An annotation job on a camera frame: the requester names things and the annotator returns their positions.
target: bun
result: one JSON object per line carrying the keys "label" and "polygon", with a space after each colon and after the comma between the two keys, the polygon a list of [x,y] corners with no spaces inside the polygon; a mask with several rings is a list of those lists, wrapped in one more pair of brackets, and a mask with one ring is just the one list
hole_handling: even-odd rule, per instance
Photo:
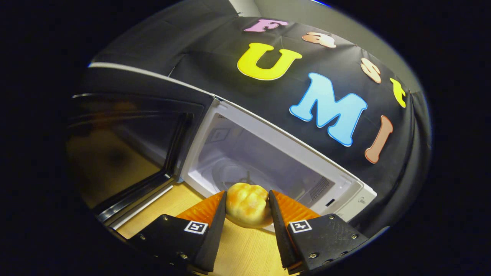
{"label": "bun", "polygon": [[244,228],[263,228],[273,222],[268,191],[259,185],[236,183],[227,191],[226,217]]}

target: wooden table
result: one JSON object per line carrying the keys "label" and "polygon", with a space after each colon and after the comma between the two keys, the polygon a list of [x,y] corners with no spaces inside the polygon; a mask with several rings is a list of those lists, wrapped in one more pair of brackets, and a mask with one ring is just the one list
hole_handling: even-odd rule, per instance
{"label": "wooden table", "polygon": [[[174,187],[118,228],[125,238],[131,238],[162,214],[176,216],[204,197],[187,183],[173,183]],[[210,276],[278,276],[288,275],[283,270],[276,237],[273,233],[239,227],[225,219]]]}

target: blue letter m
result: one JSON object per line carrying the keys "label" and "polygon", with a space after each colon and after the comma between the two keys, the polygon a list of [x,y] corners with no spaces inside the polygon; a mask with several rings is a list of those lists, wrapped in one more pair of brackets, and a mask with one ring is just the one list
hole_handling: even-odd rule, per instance
{"label": "blue letter m", "polygon": [[353,93],[336,101],[330,79],[317,73],[309,73],[308,76],[310,86],[300,103],[290,107],[290,113],[309,122],[313,117],[311,110],[317,103],[317,127],[321,128],[339,116],[336,123],[328,127],[327,133],[344,146],[351,146],[353,131],[361,113],[367,109],[367,103]]}

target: letter u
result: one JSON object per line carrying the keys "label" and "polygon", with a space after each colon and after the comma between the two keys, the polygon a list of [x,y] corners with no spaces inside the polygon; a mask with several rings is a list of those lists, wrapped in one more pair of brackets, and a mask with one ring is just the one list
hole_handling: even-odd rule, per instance
{"label": "letter u", "polygon": [[272,68],[263,69],[257,67],[257,61],[264,55],[264,53],[273,49],[274,47],[268,44],[249,44],[249,49],[237,62],[237,68],[242,74],[251,78],[262,81],[272,81],[281,78],[288,68],[290,68],[290,65],[292,65],[295,59],[302,58],[302,55],[297,52],[281,49],[279,50],[281,57]]}

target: microwave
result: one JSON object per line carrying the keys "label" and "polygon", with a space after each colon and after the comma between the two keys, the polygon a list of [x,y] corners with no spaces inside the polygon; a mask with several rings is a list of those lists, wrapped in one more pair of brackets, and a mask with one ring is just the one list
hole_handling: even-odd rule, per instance
{"label": "microwave", "polygon": [[163,75],[95,62],[72,104],[70,168],[88,207],[114,229],[171,189],[171,180],[204,197],[238,182],[259,185],[346,222],[377,196],[258,114]]}

